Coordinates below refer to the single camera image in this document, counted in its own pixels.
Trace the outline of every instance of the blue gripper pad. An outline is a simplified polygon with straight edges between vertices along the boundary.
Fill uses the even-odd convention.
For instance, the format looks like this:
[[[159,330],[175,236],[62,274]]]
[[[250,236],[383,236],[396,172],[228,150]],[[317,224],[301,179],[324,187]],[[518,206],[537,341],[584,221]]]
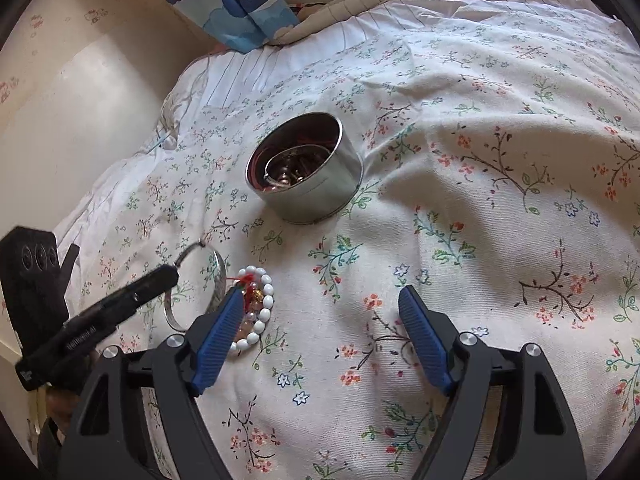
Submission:
[[[226,295],[219,314],[196,354],[196,373],[191,384],[199,394],[213,386],[244,316],[244,296],[239,288]]]
[[[428,381],[443,394],[449,395],[455,382],[449,375],[447,351],[427,319],[426,307],[413,287],[405,287],[398,297],[400,319],[418,354]]]

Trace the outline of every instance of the silver bangle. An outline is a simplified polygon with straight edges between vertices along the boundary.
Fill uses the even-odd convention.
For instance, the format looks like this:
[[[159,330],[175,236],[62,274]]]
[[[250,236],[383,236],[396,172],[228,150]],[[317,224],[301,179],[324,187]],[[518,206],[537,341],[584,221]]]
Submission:
[[[215,258],[214,265],[218,269],[218,275],[214,279],[213,295],[211,296],[211,300],[209,301],[209,305],[207,305],[207,309],[205,311],[205,314],[208,314],[209,312],[215,311],[220,306],[220,303],[222,302],[222,299],[225,297],[225,293],[226,293],[226,267],[225,267],[225,261],[223,260],[220,253],[217,250],[215,250],[213,247],[211,247],[209,244],[199,239],[196,243],[193,243],[190,246],[188,246],[180,254],[180,256],[178,256],[178,258],[174,263],[174,266],[176,267],[176,269],[179,269],[183,261],[185,260],[185,258],[189,256],[189,254],[198,247],[209,248],[209,250],[213,253],[213,256]],[[175,319],[174,311],[171,306],[171,289],[169,289],[164,293],[163,304],[164,304],[164,318],[166,319],[166,322],[169,324],[169,326],[172,329],[174,329],[176,332],[181,332],[181,333],[187,332],[188,329],[183,328]]]

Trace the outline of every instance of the floral bedsheet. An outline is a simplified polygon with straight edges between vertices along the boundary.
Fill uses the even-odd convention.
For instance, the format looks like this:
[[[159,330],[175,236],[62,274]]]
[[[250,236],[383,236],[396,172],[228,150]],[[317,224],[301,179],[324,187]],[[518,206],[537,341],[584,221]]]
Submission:
[[[82,247],[69,303],[89,306],[200,236],[231,275],[265,267],[276,305],[260,343],[198,399],[233,478],[400,479],[445,403],[398,319],[411,284],[489,345],[543,346],[595,478],[640,416],[640,56],[620,22],[572,1],[393,0],[367,23],[397,25],[367,25],[348,46],[367,19],[351,18],[332,27],[348,46],[337,54],[241,100],[203,99],[174,150],[123,161],[69,229],[62,246]],[[268,131],[313,110],[344,123],[365,176],[336,216],[291,226],[243,171]],[[204,251],[187,260],[178,320],[202,312],[215,270]],[[105,345],[171,332],[154,301]],[[153,392],[148,404],[175,477]],[[490,440],[489,424],[475,473]]]

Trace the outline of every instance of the metal tin can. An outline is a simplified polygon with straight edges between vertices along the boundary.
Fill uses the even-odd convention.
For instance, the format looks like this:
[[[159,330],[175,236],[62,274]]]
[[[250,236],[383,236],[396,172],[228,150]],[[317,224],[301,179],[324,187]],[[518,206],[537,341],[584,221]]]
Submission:
[[[277,174],[270,177],[266,169],[276,166]],[[292,224],[319,222],[338,212],[356,194],[362,173],[362,160],[342,123],[324,112],[278,126],[252,153],[245,172],[249,187]]]

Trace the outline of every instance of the wall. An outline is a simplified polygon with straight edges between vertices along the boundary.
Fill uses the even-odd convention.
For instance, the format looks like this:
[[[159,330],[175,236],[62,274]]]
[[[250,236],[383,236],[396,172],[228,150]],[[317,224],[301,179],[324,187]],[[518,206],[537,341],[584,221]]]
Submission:
[[[0,237],[53,230],[216,46],[164,0],[33,0],[0,51]],[[0,356],[19,356],[4,304]]]
[[[29,406],[28,396],[15,374],[14,367],[4,359],[0,359],[0,412],[6,423],[14,432],[27,455],[34,460],[29,446]]]

